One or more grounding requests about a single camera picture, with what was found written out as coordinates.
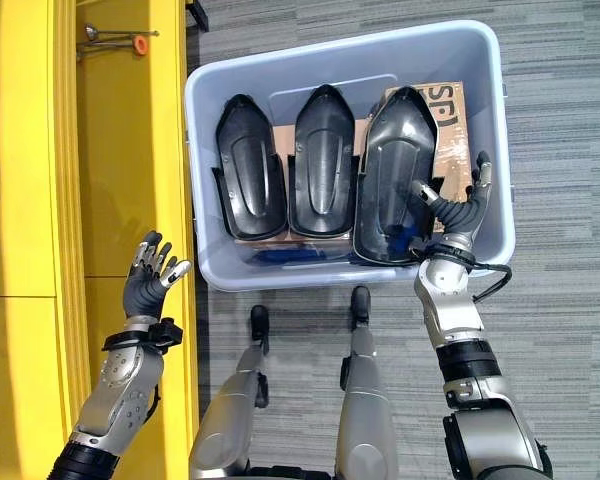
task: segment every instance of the striped carpet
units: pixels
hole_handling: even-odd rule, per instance
[[[480,311],[555,477],[600,479],[600,0],[207,0],[190,70],[362,33],[471,18],[500,40],[516,200],[514,277]],[[272,313],[271,404],[256,465],[332,471],[349,287],[227,294],[198,282],[201,408],[247,344],[251,305]],[[476,290],[484,282],[476,282]],[[401,478],[452,478],[442,378],[409,283],[372,285],[372,326],[394,409]]]

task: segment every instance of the cardboard box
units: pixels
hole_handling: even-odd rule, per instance
[[[464,102],[462,82],[427,83],[414,85],[424,97],[433,117],[438,124],[438,144],[433,163],[433,178],[442,178],[440,195],[447,200],[464,202],[467,200],[466,190],[471,185],[471,157],[469,154],[469,135]],[[398,87],[387,89],[384,97],[388,97]],[[353,154],[362,156],[367,136],[367,127],[371,116],[355,121],[355,138]],[[273,127],[276,151],[282,161],[285,184],[288,192],[287,157],[295,153],[295,125]],[[442,232],[442,225],[436,220],[433,228]],[[351,234],[346,233],[337,238],[316,239],[283,232],[280,235],[248,244],[253,248],[293,248],[294,246],[315,248],[351,248]]]

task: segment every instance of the yellow shelf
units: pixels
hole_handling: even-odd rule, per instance
[[[123,324],[121,288],[144,232],[157,228],[179,257],[193,254],[184,0],[20,3],[0,0],[0,479],[48,474],[102,340]],[[87,21],[160,36],[146,57],[117,50],[76,64]],[[185,341],[165,357],[161,406],[116,478],[187,476],[193,305],[189,275],[164,308]]]

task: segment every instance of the black tire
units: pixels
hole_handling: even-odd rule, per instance
[[[369,310],[371,310],[371,294],[367,287],[356,287],[351,293],[351,329],[355,330],[360,322],[369,323]]]
[[[269,310],[263,305],[251,308],[251,339],[265,340],[269,336]]]

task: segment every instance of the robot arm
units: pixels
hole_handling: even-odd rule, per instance
[[[491,192],[491,163],[484,152],[478,164],[480,174],[467,203],[447,202],[419,182],[412,186],[445,225],[442,240],[420,266],[415,290],[447,404],[456,410],[443,420],[447,453],[460,480],[551,478],[549,458],[516,406],[487,341],[476,297],[467,292],[471,267],[492,267],[478,264],[472,254]]]
[[[191,268],[177,263],[162,235],[148,233],[138,246],[124,287],[124,329],[105,341],[107,359],[98,384],[85,402],[69,442],[56,460],[50,480],[109,479],[120,455],[151,417],[162,376],[162,356],[182,341],[182,330],[170,318],[160,320],[169,288]],[[153,392],[151,407],[149,400]]]

